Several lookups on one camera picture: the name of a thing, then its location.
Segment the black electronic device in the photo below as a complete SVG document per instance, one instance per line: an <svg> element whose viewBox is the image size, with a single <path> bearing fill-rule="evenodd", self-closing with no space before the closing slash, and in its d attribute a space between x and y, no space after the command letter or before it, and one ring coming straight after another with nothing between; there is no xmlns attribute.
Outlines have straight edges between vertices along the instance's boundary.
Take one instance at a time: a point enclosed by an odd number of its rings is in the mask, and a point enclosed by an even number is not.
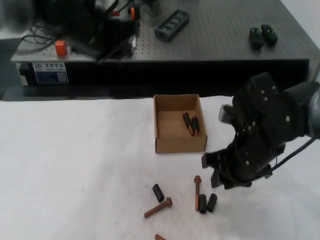
<svg viewBox="0 0 320 240"><path fill-rule="evenodd" d="M235 129L232 143L205 153L202 167L214 168L211 186L250 187L252 181L273 171L302 151L320 135L320 84L303 82L279 91L269 73L251 77L232 100L223 105L219 120ZM309 135L312 139L274 167L287 142Z"/></svg>
<svg viewBox="0 0 320 240"><path fill-rule="evenodd" d="M257 50L261 49L262 46L265 44L261 32L257 27L250 28L249 37L252 47Z"/></svg>
<svg viewBox="0 0 320 240"><path fill-rule="evenodd" d="M261 25L262 35L271 46L274 46L278 42L278 35L275 30L268 24Z"/></svg>

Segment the label sticker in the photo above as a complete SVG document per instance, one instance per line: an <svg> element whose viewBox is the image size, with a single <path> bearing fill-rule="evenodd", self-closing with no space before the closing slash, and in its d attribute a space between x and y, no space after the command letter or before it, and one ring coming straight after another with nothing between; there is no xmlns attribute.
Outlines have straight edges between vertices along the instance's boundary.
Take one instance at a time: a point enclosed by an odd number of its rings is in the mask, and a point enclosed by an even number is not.
<svg viewBox="0 0 320 240"><path fill-rule="evenodd" d="M64 62L34 62L32 66L39 84L69 83Z"/></svg>

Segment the orange clip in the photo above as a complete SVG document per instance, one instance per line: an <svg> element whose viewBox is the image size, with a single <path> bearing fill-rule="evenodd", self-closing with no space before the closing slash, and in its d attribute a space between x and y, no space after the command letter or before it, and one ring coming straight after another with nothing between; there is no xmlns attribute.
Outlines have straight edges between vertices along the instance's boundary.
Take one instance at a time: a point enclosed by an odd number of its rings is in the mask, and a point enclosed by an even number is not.
<svg viewBox="0 0 320 240"><path fill-rule="evenodd" d="M135 19L136 19L136 16L135 16L135 8L134 8L134 7L131 7L131 18L132 18L132 20L135 20Z"/></svg>
<svg viewBox="0 0 320 240"><path fill-rule="evenodd" d="M65 56L68 53L67 44L64 40L58 40L55 43L55 50L58 56Z"/></svg>

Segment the bolt head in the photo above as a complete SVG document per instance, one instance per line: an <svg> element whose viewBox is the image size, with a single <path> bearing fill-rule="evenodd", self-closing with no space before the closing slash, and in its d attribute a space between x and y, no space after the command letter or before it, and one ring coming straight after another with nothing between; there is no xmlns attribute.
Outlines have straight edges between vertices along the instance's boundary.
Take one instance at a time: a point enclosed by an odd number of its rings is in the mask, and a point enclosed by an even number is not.
<svg viewBox="0 0 320 240"><path fill-rule="evenodd" d="M196 183L196 184L199 184L199 183L201 183L201 177L200 176L195 176L195 178L194 178L194 182Z"/></svg>
<svg viewBox="0 0 320 240"><path fill-rule="evenodd" d="M171 200L171 197L167 197L166 198L166 201L168 203L168 207L170 208L172 206L172 200Z"/></svg>

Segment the blue label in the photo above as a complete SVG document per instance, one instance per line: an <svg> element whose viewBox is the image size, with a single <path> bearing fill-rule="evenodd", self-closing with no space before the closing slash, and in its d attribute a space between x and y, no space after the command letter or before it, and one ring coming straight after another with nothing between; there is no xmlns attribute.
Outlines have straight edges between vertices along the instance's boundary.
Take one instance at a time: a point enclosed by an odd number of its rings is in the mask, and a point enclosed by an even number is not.
<svg viewBox="0 0 320 240"><path fill-rule="evenodd" d="M65 71L36 71L35 75L39 84L67 84L69 82Z"/></svg>

